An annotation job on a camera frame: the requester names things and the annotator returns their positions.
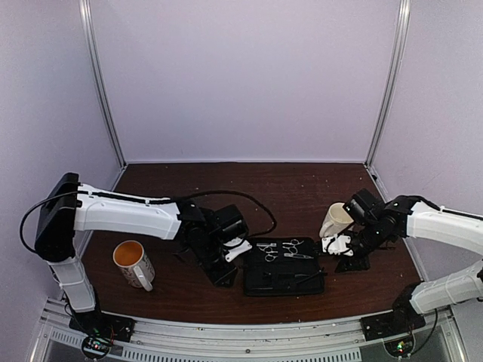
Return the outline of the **silver plain hair scissors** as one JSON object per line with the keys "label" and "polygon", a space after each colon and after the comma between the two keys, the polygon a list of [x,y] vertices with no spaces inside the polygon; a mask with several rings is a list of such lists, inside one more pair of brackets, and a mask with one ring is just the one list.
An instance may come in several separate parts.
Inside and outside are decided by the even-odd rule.
{"label": "silver plain hair scissors", "polygon": [[264,253],[264,260],[266,262],[273,262],[278,257],[278,249],[276,243],[259,243],[257,248]]}

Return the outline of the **black hair clip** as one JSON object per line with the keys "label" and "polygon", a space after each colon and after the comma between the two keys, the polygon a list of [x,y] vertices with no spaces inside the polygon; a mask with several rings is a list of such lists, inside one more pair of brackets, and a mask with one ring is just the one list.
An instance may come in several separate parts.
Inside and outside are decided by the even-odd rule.
{"label": "black hair clip", "polygon": [[292,259],[314,259],[314,256],[309,256],[309,255],[300,254],[300,253],[284,253],[283,256],[286,258],[292,258]]}
{"label": "black hair clip", "polygon": [[326,275],[326,273],[322,269],[320,269],[320,270],[318,270],[316,273],[314,273],[312,275],[307,275],[304,278],[297,279],[296,285],[306,283],[307,281],[310,281],[310,280],[312,280],[314,278],[320,278],[320,277],[323,278],[325,275]]}

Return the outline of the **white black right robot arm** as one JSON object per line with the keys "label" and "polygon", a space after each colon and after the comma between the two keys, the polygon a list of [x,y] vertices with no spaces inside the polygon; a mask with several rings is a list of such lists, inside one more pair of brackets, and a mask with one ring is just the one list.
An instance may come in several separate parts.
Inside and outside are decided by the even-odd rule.
{"label": "white black right robot arm", "polygon": [[[322,238],[322,251],[345,258],[364,258],[386,241],[422,238],[482,253],[482,217],[440,207],[419,195],[399,195],[387,202],[367,189],[343,204],[357,232],[342,231]],[[422,315],[446,305],[482,298],[482,262],[434,281],[403,289],[387,316],[387,327],[404,332]]]}

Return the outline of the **black zip tool case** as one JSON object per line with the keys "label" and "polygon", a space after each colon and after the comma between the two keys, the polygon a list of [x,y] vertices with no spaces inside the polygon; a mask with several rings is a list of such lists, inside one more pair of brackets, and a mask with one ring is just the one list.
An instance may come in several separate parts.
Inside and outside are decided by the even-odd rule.
{"label": "black zip tool case", "polygon": [[[300,254],[314,256],[314,259],[292,259],[283,256],[282,243],[291,239],[303,241],[299,245]],[[243,290],[249,297],[307,296],[325,291],[325,277],[314,278],[296,285],[297,279],[312,275],[324,269],[319,265],[315,242],[311,238],[253,238],[252,249],[245,254],[243,265]],[[273,262],[264,260],[264,253],[256,244],[276,243],[278,257]]]}

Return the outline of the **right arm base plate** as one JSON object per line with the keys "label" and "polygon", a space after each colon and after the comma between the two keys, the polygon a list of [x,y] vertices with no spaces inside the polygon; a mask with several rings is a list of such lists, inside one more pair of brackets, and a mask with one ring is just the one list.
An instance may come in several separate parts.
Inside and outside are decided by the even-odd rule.
{"label": "right arm base plate", "polygon": [[364,317],[360,322],[366,341],[385,339],[426,326],[423,316],[417,315],[406,321],[396,317],[393,312]]}

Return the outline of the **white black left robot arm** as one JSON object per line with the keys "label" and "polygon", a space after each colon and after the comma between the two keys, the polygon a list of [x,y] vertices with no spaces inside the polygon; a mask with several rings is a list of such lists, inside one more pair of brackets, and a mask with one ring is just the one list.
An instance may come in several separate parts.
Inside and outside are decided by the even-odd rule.
{"label": "white black left robot arm", "polygon": [[66,173],[49,196],[31,207],[38,225],[29,251],[46,261],[57,276],[80,324],[93,335],[108,329],[108,317],[97,309],[97,296],[76,254],[76,232],[109,231],[179,241],[195,254],[211,283],[229,287],[236,267],[229,248],[245,238],[248,227],[230,204],[220,210],[198,206],[194,197],[146,198],[96,189]]}

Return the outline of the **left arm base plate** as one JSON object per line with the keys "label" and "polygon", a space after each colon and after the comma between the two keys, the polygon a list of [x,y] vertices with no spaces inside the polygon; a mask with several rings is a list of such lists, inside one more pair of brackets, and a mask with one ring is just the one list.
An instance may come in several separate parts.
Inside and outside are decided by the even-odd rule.
{"label": "left arm base plate", "polygon": [[93,311],[77,312],[70,302],[66,304],[66,312],[70,315],[69,327],[73,330],[107,341],[131,340],[135,325],[133,318],[104,313],[98,306]]}

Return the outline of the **silver thinning scissors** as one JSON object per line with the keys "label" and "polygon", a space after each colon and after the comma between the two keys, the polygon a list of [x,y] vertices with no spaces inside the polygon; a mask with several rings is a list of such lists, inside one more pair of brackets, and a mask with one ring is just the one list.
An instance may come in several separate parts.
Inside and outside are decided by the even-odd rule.
{"label": "silver thinning scissors", "polygon": [[282,243],[282,247],[285,249],[284,253],[298,254],[298,246],[303,244],[303,241],[298,239],[291,239]]}

